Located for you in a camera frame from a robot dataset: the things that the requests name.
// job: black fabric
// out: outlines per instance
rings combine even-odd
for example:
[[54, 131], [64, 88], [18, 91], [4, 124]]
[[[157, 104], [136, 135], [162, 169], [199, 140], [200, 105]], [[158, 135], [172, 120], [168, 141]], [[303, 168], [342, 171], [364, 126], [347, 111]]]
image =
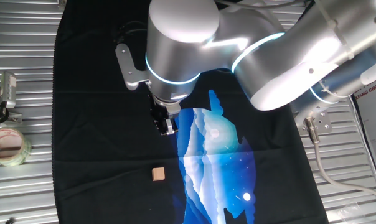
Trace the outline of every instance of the black fabric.
[[[146, 21], [149, 1], [72, 1], [54, 57], [53, 172], [60, 224], [183, 223], [187, 197], [175, 136], [160, 136], [148, 89], [125, 87], [115, 55], [117, 27]], [[145, 34], [127, 36], [144, 68]], [[252, 107], [235, 77], [200, 76], [183, 108], [210, 108], [213, 90], [241, 141], [254, 150], [255, 223], [327, 223], [290, 109]], [[153, 167], [166, 179], [152, 181]], [[226, 223], [246, 223], [224, 210]]]

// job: black t-shirt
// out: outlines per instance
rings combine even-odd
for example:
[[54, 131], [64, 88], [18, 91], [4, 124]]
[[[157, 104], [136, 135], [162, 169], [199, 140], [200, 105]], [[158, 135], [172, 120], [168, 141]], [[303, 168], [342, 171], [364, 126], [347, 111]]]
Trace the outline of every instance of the black t-shirt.
[[[127, 90], [115, 55], [113, 27], [144, 21], [149, 5], [130, 4], [68, 1], [59, 27], [60, 224], [327, 223], [289, 107], [254, 109], [233, 75], [203, 73], [181, 104], [178, 134], [159, 134], [148, 89]], [[142, 13], [129, 14], [138, 5]], [[145, 34], [125, 42], [142, 67]], [[154, 167], [164, 167], [164, 180], [152, 180]]]

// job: cable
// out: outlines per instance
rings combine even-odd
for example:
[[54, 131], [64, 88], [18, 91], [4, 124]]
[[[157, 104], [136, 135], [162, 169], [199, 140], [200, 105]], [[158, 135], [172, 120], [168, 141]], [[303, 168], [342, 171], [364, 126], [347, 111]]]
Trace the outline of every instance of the cable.
[[125, 34], [128, 35], [128, 34], [131, 34], [133, 32], [138, 32], [138, 31], [146, 31], [146, 29], [133, 29], [133, 30], [129, 30], [129, 31], [125, 32]]
[[369, 189], [367, 187], [363, 187], [363, 186], [359, 186], [359, 185], [354, 185], [354, 184], [343, 184], [343, 183], [340, 183], [340, 182], [337, 182], [335, 180], [332, 180], [325, 172], [323, 166], [322, 166], [322, 163], [321, 163], [321, 154], [319, 153], [319, 146], [318, 146], [318, 143], [314, 143], [314, 150], [315, 150], [315, 158], [317, 159], [317, 165], [318, 165], [318, 169], [320, 171], [320, 173], [322, 174], [322, 176], [325, 178], [325, 180], [327, 180], [329, 183], [335, 185], [335, 186], [338, 186], [338, 187], [344, 187], [344, 188], [348, 188], [348, 189], [352, 189], [352, 190], [361, 190], [361, 191], [364, 191], [364, 192], [368, 192], [370, 194], [373, 194], [374, 196], [376, 196], [376, 191], [372, 190], [372, 189]]
[[225, 1], [225, 0], [214, 0], [214, 1], [217, 2], [217, 3], [220, 3], [220, 4], [227, 5], [227, 6], [237, 6], [237, 7], [240, 7], [242, 9], [259, 10], [259, 9], [278, 9], [278, 8], [281, 8], [281, 7], [291, 6], [293, 4], [301, 3], [301, 2], [304, 2], [306, 0], [294, 0], [294, 1], [291, 1], [291, 2], [287, 2], [287, 3], [284, 3], [284, 4], [275, 5], [275, 6], [248, 6], [248, 5], [245, 5], [245, 4], [239, 4], [239, 3], [234, 3], [234, 2]]
[[363, 186], [359, 186], [359, 185], [354, 185], [354, 184], [343, 184], [343, 183], [340, 183], [340, 182], [337, 182], [337, 181], [331, 179], [326, 174], [326, 172], [325, 172], [325, 170], [324, 170], [324, 168], [322, 166], [322, 162], [321, 162], [321, 153], [319, 152], [319, 145], [318, 145], [319, 144], [319, 137], [318, 137], [318, 133], [316, 131], [311, 131], [311, 130], [314, 130], [314, 127], [315, 127], [313, 119], [312, 118], [307, 118], [306, 119], [306, 124], [307, 124], [307, 128], [309, 130], [311, 141], [314, 144], [315, 158], [317, 160], [318, 169], [319, 169], [321, 175], [325, 178], [325, 180], [328, 181], [329, 183], [335, 185], [335, 186], [338, 186], [338, 187], [343, 187], [343, 188], [352, 189], [352, 190], [361, 190], [361, 191], [368, 192], [368, 193], [373, 194], [374, 196], [376, 196], [376, 191], [374, 191], [372, 189], [369, 189], [369, 188], [363, 187]]

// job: white cable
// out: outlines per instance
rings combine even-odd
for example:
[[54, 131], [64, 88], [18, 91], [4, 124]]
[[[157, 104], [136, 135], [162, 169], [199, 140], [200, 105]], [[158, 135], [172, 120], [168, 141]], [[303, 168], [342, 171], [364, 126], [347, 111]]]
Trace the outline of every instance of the white cable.
[[337, 182], [335, 180], [332, 180], [326, 174], [326, 172], [325, 172], [325, 170], [324, 170], [324, 168], [322, 166], [322, 163], [321, 163], [321, 154], [319, 152], [318, 143], [313, 143], [313, 144], [314, 144], [315, 158], [317, 160], [318, 169], [319, 169], [320, 173], [322, 174], [322, 176], [325, 178], [325, 180], [327, 180], [329, 183], [331, 183], [331, 184], [333, 184], [335, 186], [338, 186], [338, 187], [343, 187], [343, 188], [352, 189], [352, 190], [361, 190], [361, 191], [368, 192], [368, 193], [373, 194], [374, 196], [376, 196], [376, 191], [374, 191], [372, 189], [369, 189], [367, 187], [358, 186], [358, 185], [354, 185], [354, 184], [343, 184], [343, 183]]

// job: metal bracket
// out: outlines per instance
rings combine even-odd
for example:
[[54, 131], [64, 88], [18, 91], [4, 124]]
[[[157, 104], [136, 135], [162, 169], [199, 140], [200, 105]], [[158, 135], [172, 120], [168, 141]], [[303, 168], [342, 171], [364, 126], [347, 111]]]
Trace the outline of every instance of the metal bracket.
[[[312, 117], [314, 118], [313, 122], [318, 134], [327, 134], [332, 132], [331, 120], [329, 119], [329, 115], [326, 110], [322, 111], [321, 113], [317, 113]], [[300, 135], [308, 134], [307, 126], [304, 121], [300, 126], [298, 126], [298, 129]]]
[[116, 47], [115, 52], [119, 61], [123, 79], [125, 80], [125, 84], [129, 90], [135, 90], [141, 82], [148, 81], [148, 73], [146, 71], [139, 71], [134, 66], [130, 49], [126, 44], [119, 44]]
[[10, 112], [7, 122], [22, 124], [22, 114]]

